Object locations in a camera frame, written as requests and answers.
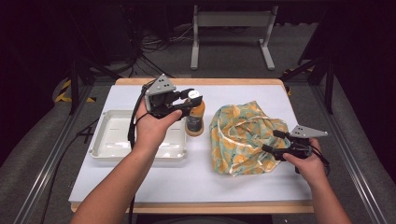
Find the white tray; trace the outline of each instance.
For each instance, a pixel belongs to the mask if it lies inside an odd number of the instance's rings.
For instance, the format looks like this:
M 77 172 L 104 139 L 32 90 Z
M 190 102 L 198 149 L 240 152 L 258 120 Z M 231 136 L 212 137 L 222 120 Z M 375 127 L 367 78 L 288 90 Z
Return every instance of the white tray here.
M 129 152 L 127 135 L 132 110 L 109 110 L 102 114 L 97 135 L 90 154 L 100 161 L 120 161 Z M 185 119 L 175 122 L 166 132 L 165 139 L 155 156 L 156 160 L 169 161 L 184 158 L 186 150 Z

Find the plastic bottle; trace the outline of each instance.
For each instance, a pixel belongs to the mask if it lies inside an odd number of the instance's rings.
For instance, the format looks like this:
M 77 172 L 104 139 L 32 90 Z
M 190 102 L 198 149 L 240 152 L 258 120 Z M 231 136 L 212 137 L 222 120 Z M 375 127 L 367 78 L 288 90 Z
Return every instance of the plastic bottle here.
M 198 91 L 190 91 L 189 99 L 193 99 L 199 96 Z M 205 112 L 205 102 L 202 101 L 200 105 L 194 107 L 190 115 L 186 117 L 186 133 L 189 136 L 196 137 L 204 132 L 204 112 Z

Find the drawstring bag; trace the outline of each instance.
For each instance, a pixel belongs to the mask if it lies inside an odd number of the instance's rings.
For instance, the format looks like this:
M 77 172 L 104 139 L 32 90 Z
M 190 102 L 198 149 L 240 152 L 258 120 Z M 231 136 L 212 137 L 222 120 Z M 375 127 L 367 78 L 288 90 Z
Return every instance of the drawstring bag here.
M 290 146 L 288 139 L 273 136 L 273 130 L 286 133 L 286 123 L 281 119 L 268 118 L 256 101 L 222 106 L 212 119 L 209 130 L 213 169 L 222 175 L 271 172 L 280 161 L 262 151 L 262 146 Z

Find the human hand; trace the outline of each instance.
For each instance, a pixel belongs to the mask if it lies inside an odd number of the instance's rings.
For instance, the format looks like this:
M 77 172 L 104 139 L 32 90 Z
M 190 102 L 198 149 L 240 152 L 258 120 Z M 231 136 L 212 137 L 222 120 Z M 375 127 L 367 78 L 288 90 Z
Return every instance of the human hand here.
M 166 130 L 180 118 L 181 110 L 174 111 L 162 119 L 156 119 L 147 113 L 145 101 L 141 100 L 136 111 L 136 120 L 144 117 L 136 124 L 135 144 L 157 151 L 165 138 Z
M 311 146 L 320 151 L 318 139 L 310 138 L 309 142 Z M 314 153 L 306 159 L 299 159 L 289 153 L 283 154 L 283 158 L 299 169 L 300 174 L 311 188 L 316 184 L 322 183 L 323 180 L 327 180 L 323 162 Z

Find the white bottle cap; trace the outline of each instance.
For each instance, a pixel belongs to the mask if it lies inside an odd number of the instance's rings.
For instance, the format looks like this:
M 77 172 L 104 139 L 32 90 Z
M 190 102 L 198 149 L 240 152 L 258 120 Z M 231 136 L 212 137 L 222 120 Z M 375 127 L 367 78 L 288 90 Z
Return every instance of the white bottle cap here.
M 195 99 L 199 97 L 199 92 L 198 91 L 189 91 L 189 99 Z

